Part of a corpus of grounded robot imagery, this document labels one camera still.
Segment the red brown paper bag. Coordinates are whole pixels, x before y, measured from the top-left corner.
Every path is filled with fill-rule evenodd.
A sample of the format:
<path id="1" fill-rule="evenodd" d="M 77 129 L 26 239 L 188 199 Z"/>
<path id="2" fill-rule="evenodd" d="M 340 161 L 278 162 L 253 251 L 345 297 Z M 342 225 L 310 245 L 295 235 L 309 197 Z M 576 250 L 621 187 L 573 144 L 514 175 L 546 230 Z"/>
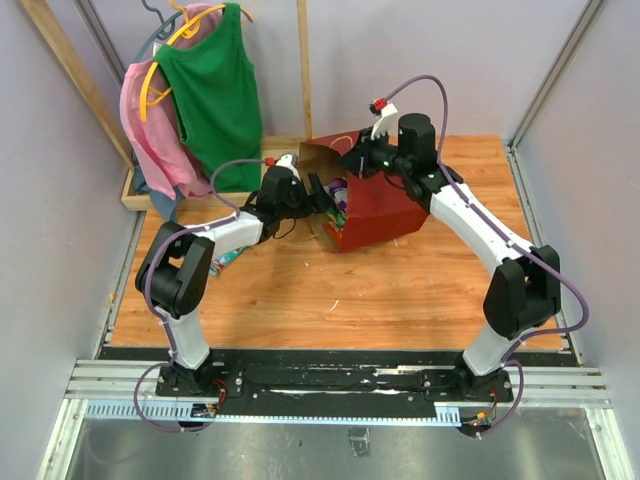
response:
<path id="1" fill-rule="evenodd" d="M 307 224 L 327 249 L 346 253 L 361 247 L 391 241 L 421 229 L 428 214 L 411 201 L 404 191 L 390 185 L 381 173 L 360 178 L 337 164 L 338 159 L 357 143 L 359 132 L 348 131 L 306 140 L 299 145 L 297 169 L 300 176 L 316 172 L 327 185 L 334 178 L 348 182 L 348 203 L 341 249 L 329 245 L 323 224 L 331 221 L 326 213 L 313 215 Z"/>

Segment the teal snack packet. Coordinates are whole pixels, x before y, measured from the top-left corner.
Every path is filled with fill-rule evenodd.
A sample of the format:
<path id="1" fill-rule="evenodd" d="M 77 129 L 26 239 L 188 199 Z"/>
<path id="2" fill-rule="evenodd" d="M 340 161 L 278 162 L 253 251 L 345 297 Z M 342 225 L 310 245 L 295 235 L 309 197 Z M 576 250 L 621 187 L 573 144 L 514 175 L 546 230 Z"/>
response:
<path id="1" fill-rule="evenodd" d="M 214 257 L 210 264 L 209 274 L 213 277 L 218 277 L 222 271 L 234 262 L 245 250 L 245 247 L 240 247 Z"/>

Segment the purple Fox's candy packet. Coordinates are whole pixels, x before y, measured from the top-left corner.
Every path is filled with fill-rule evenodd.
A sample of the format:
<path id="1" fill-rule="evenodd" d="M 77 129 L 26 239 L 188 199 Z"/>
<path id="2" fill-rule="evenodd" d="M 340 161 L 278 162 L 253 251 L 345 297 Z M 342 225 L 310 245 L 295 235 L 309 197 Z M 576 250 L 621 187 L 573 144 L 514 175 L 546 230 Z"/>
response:
<path id="1" fill-rule="evenodd" d="M 337 210 L 345 213 L 348 203 L 348 182 L 345 178 L 334 178 L 324 186 L 325 191 L 333 200 Z"/>

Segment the green Fox's candy packet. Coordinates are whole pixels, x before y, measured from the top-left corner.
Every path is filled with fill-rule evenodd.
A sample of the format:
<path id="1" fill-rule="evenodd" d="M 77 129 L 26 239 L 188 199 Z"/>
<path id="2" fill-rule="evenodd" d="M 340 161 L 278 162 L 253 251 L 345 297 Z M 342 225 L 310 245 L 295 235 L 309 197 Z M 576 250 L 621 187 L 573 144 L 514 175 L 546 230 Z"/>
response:
<path id="1" fill-rule="evenodd" d="M 336 207 L 331 207 L 327 210 L 326 214 L 339 230 L 344 228 L 346 216 L 341 210 Z"/>

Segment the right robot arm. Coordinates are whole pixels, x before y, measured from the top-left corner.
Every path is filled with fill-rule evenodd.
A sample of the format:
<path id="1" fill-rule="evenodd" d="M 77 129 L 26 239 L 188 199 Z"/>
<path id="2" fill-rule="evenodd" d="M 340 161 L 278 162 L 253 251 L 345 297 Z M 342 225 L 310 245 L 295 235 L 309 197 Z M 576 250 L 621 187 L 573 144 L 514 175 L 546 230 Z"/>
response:
<path id="1" fill-rule="evenodd" d="M 442 162 L 427 115 L 405 114 L 398 127 L 396 143 L 379 126 L 301 143 L 311 182 L 329 203 L 313 227 L 347 253 L 414 233 L 433 217 L 466 244 L 490 275 L 486 324 L 453 369 L 455 392 L 474 400 L 498 380 L 517 343 L 559 312 L 560 258 L 551 246 L 512 232 L 477 200 Z"/>

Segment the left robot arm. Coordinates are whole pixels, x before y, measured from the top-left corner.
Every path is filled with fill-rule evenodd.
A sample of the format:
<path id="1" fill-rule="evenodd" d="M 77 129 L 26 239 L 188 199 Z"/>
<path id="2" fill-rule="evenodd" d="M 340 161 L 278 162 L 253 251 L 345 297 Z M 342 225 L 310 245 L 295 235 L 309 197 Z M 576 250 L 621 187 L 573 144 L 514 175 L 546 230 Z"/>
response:
<path id="1" fill-rule="evenodd" d="M 294 168 L 275 165 L 234 213 L 194 226 L 167 221 L 159 228 L 135 280 L 169 340 L 159 394 L 207 396 L 222 386 L 200 320 L 212 261 L 275 238 L 284 220 L 308 218 L 332 205 L 317 173 L 303 180 Z"/>

